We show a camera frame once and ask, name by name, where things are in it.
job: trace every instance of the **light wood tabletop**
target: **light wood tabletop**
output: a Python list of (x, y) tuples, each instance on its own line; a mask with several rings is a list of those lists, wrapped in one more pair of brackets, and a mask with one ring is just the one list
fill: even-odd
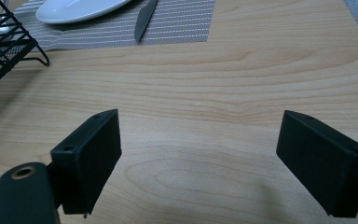
[(358, 141), (358, 26), (341, 0), (216, 0), (207, 42), (48, 56), (0, 81), (0, 175), (48, 164), (113, 108), (123, 152), (92, 215), (60, 209), (62, 223), (358, 223), (329, 217), (276, 155), (284, 110)]

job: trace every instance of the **screw hole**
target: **screw hole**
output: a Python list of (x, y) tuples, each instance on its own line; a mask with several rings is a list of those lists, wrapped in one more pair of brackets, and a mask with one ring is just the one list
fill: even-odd
[(63, 148), (63, 150), (64, 151), (72, 151), (72, 150), (74, 150), (74, 148), (75, 148), (74, 146), (66, 146)]
[(27, 167), (23, 167), (17, 171), (15, 171), (12, 175), (11, 178), (13, 179), (23, 179), (26, 178), (30, 175), (33, 175), (35, 172), (35, 168), (33, 166), (27, 166)]

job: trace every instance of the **white plate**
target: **white plate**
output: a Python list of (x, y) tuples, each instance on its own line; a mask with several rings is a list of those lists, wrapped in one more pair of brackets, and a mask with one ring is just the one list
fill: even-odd
[(59, 24), (93, 19), (129, 3), (131, 0), (47, 0), (36, 17), (44, 23)]

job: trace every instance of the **brass insert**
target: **brass insert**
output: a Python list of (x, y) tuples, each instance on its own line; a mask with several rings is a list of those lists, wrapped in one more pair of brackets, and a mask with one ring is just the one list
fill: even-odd
[(30, 175), (33, 175), (36, 169), (33, 166), (25, 166), (11, 174), (12, 179), (23, 179)]

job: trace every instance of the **metal mesh rack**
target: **metal mesh rack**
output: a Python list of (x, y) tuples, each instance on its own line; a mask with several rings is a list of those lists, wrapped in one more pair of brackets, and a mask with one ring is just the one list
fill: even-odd
[[(1, 1), (0, 9), (2, 9), (0, 14), (0, 79), (19, 61), (37, 60), (49, 66), (46, 53)], [(42, 53), (44, 61), (36, 57), (25, 58), (33, 48), (37, 48)]]

